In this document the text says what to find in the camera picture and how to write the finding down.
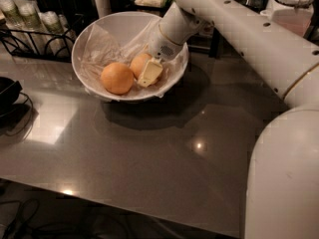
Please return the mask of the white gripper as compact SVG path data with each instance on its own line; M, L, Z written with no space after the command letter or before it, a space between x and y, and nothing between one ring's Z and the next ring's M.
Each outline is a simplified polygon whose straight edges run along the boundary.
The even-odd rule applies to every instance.
M147 88L161 75L163 67L161 60L171 61L182 50L182 45L175 44L169 40L155 25L150 33L148 41L149 53L155 57L148 60L138 78L138 84Z

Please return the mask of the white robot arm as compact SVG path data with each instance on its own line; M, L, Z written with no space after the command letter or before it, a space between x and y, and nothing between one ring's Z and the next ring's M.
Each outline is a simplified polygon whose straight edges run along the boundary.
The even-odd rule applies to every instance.
M319 59L311 42L234 0L175 0L148 42L151 83L211 23L289 107L262 132L250 158L245 239L319 239Z

